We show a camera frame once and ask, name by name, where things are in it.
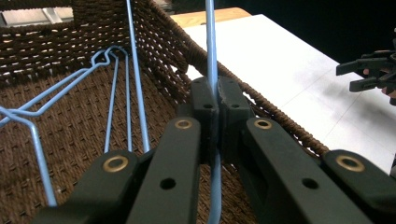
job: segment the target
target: black plastic arm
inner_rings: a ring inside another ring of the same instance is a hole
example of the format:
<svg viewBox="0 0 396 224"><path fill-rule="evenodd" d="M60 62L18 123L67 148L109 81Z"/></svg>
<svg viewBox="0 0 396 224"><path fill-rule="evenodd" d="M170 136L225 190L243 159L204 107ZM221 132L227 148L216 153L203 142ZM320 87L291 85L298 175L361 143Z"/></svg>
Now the black plastic arm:
<svg viewBox="0 0 396 224"><path fill-rule="evenodd" d="M126 223L195 223L199 186L200 124L167 124Z"/></svg>
<svg viewBox="0 0 396 224"><path fill-rule="evenodd" d="M396 182L362 156L333 150L323 169L375 223L396 223Z"/></svg>
<svg viewBox="0 0 396 224"><path fill-rule="evenodd" d="M32 223L124 223L140 187L141 173L145 173L140 164L145 163L127 150L102 155L84 173L66 203L42 209Z"/></svg>
<svg viewBox="0 0 396 224"><path fill-rule="evenodd" d="M372 223L279 124L246 125L240 174L260 223Z"/></svg>

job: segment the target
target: woven basket wall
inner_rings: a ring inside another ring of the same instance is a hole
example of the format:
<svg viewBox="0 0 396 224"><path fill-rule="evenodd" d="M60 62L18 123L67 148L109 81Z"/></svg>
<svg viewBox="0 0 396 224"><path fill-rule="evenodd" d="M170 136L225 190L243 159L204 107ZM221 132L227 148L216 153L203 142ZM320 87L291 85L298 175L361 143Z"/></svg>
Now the woven basket wall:
<svg viewBox="0 0 396 224"><path fill-rule="evenodd" d="M206 54L155 3L139 0L132 4L150 146L155 147L165 124L175 116L177 104L189 101L189 64L205 75ZM17 108L63 77L91 67L90 58L99 49L111 45L130 48L123 0L9 0L0 3L0 11L66 6L73 8L74 21L0 28L1 106ZM124 63L120 64L121 73ZM82 173L103 153L113 70L114 64L98 69L43 116L32 119L40 131L58 203L67 200ZM327 150L220 63L219 74L237 81L249 95L255 113L279 122L303 149L316 155ZM134 88L134 78L129 81ZM125 80L119 76L111 149L126 148L124 85ZM134 150L141 154L134 97L132 107ZM224 166L222 171L221 221L254 223L256 219L237 171L231 166ZM198 223L205 223L208 218L209 176L208 167L202 165ZM29 130L10 122L0 128L0 221L28 223L44 206L46 197Z"/></svg>

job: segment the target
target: white table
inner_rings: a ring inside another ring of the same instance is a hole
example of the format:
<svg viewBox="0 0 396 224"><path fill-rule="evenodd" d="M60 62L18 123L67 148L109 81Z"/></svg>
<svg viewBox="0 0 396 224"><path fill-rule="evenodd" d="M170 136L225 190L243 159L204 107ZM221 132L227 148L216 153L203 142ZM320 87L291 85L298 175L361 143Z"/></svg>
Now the white table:
<svg viewBox="0 0 396 224"><path fill-rule="evenodd" d="M357 152L389 173L396 106L388 96L380 90L349 92L358 75L337 77L338 62L263 15L217 22L216 30L218 60L234 74L330 149ZM185 31L206 49L203 25ZM200 76L193 67L188 74Z"/></svg>

